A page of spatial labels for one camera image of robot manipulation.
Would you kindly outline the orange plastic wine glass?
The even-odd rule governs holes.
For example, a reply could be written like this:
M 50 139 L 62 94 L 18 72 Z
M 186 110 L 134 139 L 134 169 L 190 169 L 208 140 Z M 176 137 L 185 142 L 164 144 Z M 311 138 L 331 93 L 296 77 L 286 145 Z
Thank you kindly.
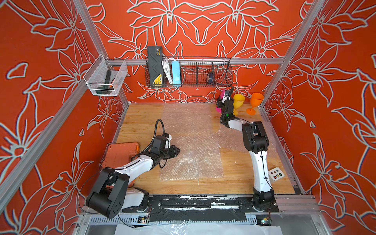
M 256 114 L 256 108 L 262 103 L 264 99 L 264 95 L 261 93 L 253 93 L 250 99 L 250 105 L 251 108 L 248 108 L 246 110 L 247 114 L 249 115 L 255 115 Z

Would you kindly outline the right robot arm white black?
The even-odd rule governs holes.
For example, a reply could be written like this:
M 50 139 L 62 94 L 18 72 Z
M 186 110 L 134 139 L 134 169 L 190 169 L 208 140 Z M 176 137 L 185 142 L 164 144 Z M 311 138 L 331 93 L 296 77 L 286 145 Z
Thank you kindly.
M 249 122 L 235 116 L 235 98 L 232 97 L 232 92 L 232 90 L 224 90 L 217 98 L 217 109 L 221 112 L 219 122 L 227 128 L 242 133 L 242 142 L 253 164 L 253 208 L 263 212 L 276 203 L 267 169 L 269 139 L 261 121 Z

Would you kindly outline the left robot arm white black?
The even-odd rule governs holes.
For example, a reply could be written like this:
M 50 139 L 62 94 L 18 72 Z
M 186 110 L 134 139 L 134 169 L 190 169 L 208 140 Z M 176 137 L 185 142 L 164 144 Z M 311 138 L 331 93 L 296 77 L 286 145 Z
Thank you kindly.
M 160 165 L 161 161 L 175 158 L 180 149 L 172 145 L 168 133 L 154 137 L 150 151 L 119 168 L 106 167 L 101 170 L 87 199 L 86 205 L 99 214 L 112 219 L 123 209 L 139 207 L 146 203 L 148 193 L 128 189 L 132 181 Z

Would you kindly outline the pink plastic wine glass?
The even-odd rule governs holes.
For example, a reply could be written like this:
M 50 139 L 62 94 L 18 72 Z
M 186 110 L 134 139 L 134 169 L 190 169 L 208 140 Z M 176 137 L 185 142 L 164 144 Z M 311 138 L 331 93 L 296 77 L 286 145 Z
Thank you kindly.
M 223 102 L 224 102 L 224 99 L 226 98 L 226 90 L 222 90 L 219 98 L 217 99 L 216 101 L 216 111 L 221 113 L 221 110 L 222 110 L 222 105 L 223 105 Z

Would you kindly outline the yellow plastic wine glass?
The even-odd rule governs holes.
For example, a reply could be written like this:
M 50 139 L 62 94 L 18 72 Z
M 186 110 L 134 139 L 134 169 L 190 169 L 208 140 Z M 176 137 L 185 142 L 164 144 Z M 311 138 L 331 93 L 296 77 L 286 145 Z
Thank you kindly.
M 245 101 L 245 96 L 243 96 L 242 94 L 235 94 L 233 99 L 233 114 L 234 116 L 237 116 L 239 114 L 238 109 L 243 105 Z

